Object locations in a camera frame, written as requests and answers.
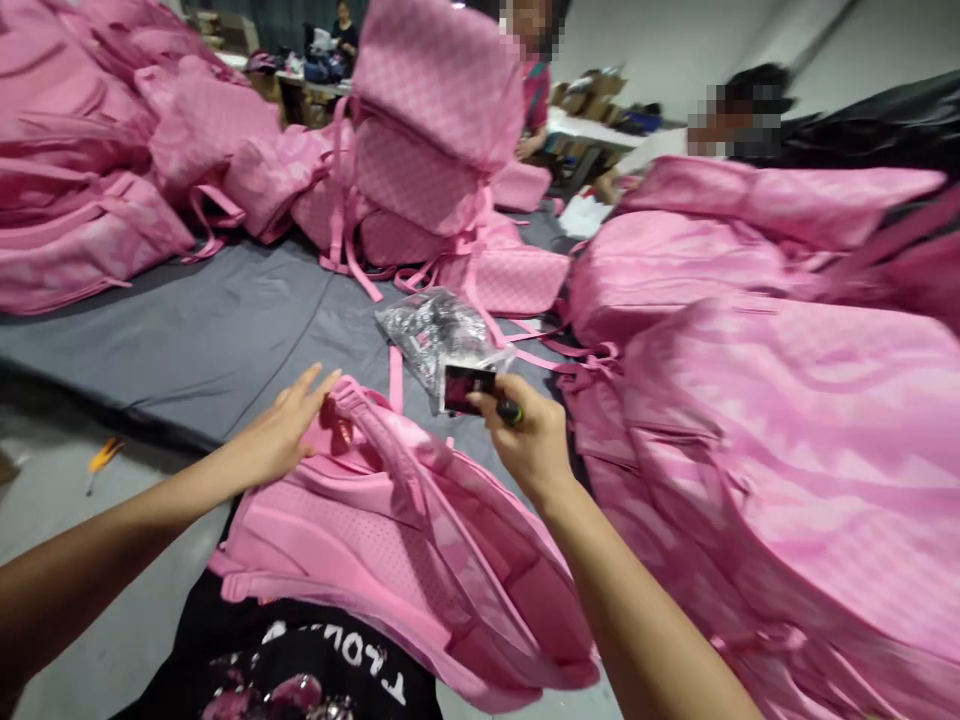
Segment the black bag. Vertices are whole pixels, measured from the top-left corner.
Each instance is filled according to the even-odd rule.
[[[905,167],[960,179],[960,71],[900,85],[830,115],[783,124],[776,157],[757,167]]]

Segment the person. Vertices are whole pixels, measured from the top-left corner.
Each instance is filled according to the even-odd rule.
[[[0,692],[16,692],[56,658],[191,523],[312,454],[303,435],[340,374],[312,389],[320,371],[307,370],[195,465],[0,568]],[[760,720],[733,672],[574,478],[563,407],[518,376],[497,376],[496,388],[523,408],[516,427],[504,425],[494,397],[469,400],[567,561],[624,717]],[[373,628],[290,599],[226,603],[219,589],[205,571],[170,657],[117,718],[441,717],[433,678]],[[382,665],[346,662],[338,633],[355,633]]]
[[[550,103],[550,65],[540,57],[540,43],[551,16],[552,0],[515,0],[507,29],[517,37],[523,61],[523,134],[517,143],[517,159],[528,160],[547,142]]]
[[[346,63],[344,70],[346,77],[353,75],[353,67],[357,62],[357,51],[360,48],[360,33],[357,26],[350,19],[350,6],[347,0],[338,0],[337,19],[333,23],[330,37],[336,43],[337,50]]]
[[[780,116],[795,102],[784,96],[790,80],[790,72],[775,63],[737,73],[717,88],[708,112],[694,116],[689,128],[653,133],[602,175],[595,184],[597,199],[616,205],[622,192],[637,187],[649,164],[663,155],[755,157],[776,153]]]

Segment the gray mat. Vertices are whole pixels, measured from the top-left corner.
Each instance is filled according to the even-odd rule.
[[[521,219],[530,222],[520,228],[529,244],[569,249],[548,210]],[[378,306],[353,279],[322,270],[315,250],[296,238],[273,248],[242,242],[196,265],[171,262],[133,285],[38,318],[0,317],[0,362],[111,409],[173,425],[205,446],[241,430],[317,361],[388,393],[387,344],[373,316]],[[380,286],[384,303],[402,297],[392,284]],[[523,347],[561,359],[537,342]],[[547,371],[524,362],[514,370],[548,389]],[[407,417],[453,437],[457,449],[516,490],[482,421],[434,417],[408,371],[403,389]]]

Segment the hand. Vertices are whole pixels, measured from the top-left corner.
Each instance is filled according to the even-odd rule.
[[[311,391],[322,369],[320,363],[310,367],[277,396],[273,407],[194,466],[202,466],[200,476],[217,483],[222,500],[272,482],[315,454],[303,444],[303,435],[342,374],[335,370]]]
[[[497,375],[497,391],[523,410],[516,427],[508,427],[497,415],[497,398],[472,393],[468,400],[483,414],[504,467],[540,507],[551,493],[577,483],[567,455],[567,414],[519,375]]]
[[[517,160],[526,160],[528,157],[536,153],[540,147],[541,143],[536,136],[531,136],[526,140],[521,140],[519,143],[517,143]]]

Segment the gray floor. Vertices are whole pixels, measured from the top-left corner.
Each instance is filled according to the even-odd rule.
[[[21,465],[0,487],[0,564],[150,487],[190,459],[129,443],[86,497],[87,463],[110,437],[59,393],[0,380],[0,446]],[[27,686],[15,720],[102,720],[134,700],[166,658],[180,609],[227,517],[217,508],[154,562]],[[448,720],[489,717],[440,686]],[[548,692],[518,720],[620,718],[604,679],[579,693]]]

